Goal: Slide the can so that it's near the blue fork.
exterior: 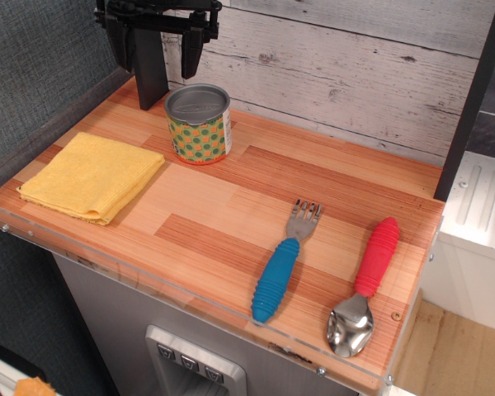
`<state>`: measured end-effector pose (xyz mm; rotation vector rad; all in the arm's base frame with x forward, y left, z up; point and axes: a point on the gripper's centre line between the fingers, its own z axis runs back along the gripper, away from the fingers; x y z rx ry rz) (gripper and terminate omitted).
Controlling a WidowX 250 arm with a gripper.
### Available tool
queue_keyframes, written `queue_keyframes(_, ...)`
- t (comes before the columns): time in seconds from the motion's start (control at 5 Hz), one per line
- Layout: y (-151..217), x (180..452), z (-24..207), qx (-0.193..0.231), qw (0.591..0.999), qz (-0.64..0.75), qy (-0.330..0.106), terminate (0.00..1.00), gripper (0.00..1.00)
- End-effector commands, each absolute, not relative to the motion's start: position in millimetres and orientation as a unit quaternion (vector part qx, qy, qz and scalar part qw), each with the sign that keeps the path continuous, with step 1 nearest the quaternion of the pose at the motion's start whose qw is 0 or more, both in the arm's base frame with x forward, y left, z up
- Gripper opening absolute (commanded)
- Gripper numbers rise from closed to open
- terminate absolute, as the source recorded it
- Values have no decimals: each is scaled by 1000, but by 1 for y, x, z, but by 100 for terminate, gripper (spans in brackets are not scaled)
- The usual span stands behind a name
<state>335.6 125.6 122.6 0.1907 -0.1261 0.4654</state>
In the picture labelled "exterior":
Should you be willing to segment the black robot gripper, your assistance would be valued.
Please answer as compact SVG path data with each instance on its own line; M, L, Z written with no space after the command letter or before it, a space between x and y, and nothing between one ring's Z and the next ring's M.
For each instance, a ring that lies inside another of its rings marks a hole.
M196 75L205 40L219 36L220 1L96 1L96 22L106 29L115 61L133 70L134 40L130 28L182 34L181 76Z

